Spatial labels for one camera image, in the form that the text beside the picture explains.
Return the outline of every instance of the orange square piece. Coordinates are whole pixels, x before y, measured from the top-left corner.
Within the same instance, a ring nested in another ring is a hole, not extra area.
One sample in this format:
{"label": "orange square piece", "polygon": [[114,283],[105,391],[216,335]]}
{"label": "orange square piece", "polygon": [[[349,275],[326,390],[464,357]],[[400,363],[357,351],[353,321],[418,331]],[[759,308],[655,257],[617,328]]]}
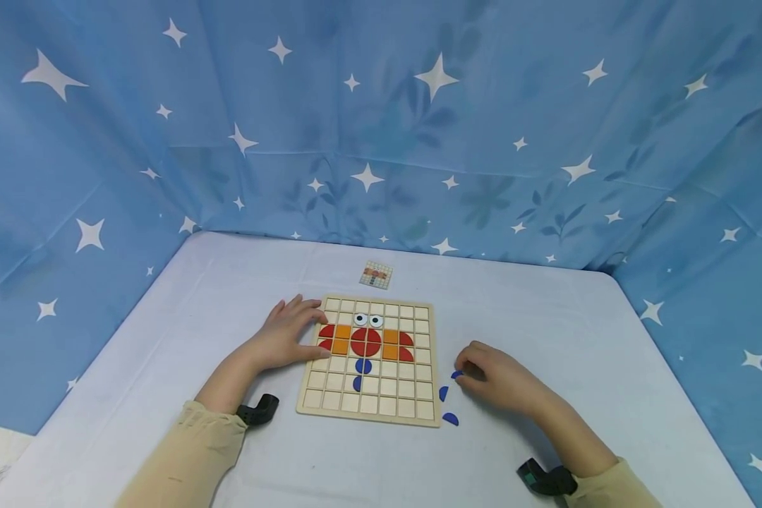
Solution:
{"label": "orange square piece", "polygon": [[398,346],[390,346],[390,344],[383,344],[383,353],[381,353],[381,358],[385,360],[397,360]]}
{"label": "orange square piece", "polygon": [[398,331],[397,330],[385,330],[383,331],[383,341],[387,344],[398,343]]}
{"label": "orange square piece", "polygon": [[337,325],[335,327],[335,338],[349,339],[350,338],[350,326],[349,325]]}
{"label": "orange square piece", "polygon": [[334,340],[333,341],[333,349],[331,349],[331,352],[333,354],[347,354],[347,349],[349,347],[349,341],[342,341],[342,340]]}

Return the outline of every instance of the child's right hand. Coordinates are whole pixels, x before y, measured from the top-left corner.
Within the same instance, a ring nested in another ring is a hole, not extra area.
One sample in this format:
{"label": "child's right hand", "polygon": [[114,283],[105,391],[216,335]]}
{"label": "child's right hand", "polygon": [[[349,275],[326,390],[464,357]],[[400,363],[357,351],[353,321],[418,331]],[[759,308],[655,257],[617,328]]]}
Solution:
{"label": "child's right hand", "polygon": [[[474,375],[475,365],[483,375]],[[558,397],[522,364],[482,342],[468,344],[457,355],[454,368],[463,371],[464,375],[458,375],[456,381],[469,394],[531,418],[538,415],[545,402]]]}

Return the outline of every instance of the beige sleeve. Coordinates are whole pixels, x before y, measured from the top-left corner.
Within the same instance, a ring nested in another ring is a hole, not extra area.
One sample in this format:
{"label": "beige sleeve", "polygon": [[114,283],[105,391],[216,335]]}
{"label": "beige sleeve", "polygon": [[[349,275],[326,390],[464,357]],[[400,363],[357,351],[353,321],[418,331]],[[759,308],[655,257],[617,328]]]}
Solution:
{"label": "beige sleeve", "polygon": [[646,485],[634,475],[627,461],[621,458],[618,458],[618,464],[599,476],[574,477],[579,488],[572,496],[564,496],[569,508],[661,507]]}
{"label": "beige sleeve", "polygon": [[237,462],[245,434],[246,424],[239,417],[187,402],[116,507],[209,507],[217,484]]}

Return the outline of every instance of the wooden puzzle board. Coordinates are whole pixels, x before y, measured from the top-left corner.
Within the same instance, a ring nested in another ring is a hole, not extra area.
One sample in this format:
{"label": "wooden puzzle board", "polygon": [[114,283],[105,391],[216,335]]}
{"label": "wooden puzzle board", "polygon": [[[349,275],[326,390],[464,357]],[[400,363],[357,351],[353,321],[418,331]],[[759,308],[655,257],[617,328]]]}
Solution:
{"label": "wooden puzzle board", "polygon": [[342,295],[322,307],[312,343],[332,356],[308,362],[296,411],[440,427],[433,307]]}

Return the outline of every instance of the black wrist strap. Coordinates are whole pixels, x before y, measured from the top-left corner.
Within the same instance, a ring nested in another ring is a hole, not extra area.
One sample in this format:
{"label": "black wrist strap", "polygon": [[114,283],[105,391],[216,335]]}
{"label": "black wrist strap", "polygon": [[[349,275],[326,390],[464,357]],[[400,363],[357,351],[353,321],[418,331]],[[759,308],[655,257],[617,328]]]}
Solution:
{"label": "black wrist strap", "polygon": [[527,488],[530,488],[542,496],[562,496],[572,495],[579,488],[573,474],[567,470],[567,467],[558,466],[551,471],[545,471],[538,465],[535,459],[529,459],[522,464],[516,474],[525,482]]}
{"label": "black wrist strap", "polygon": [[274,413],[279,407],[279,398],[274,397],[271,394],[264,394],[260,398],[257,407],[248,407],[242,405],[237,408],[236,415],[248,425],[248,427],[254,427],[256,425],[262,425],[271,421],[274,418]]}

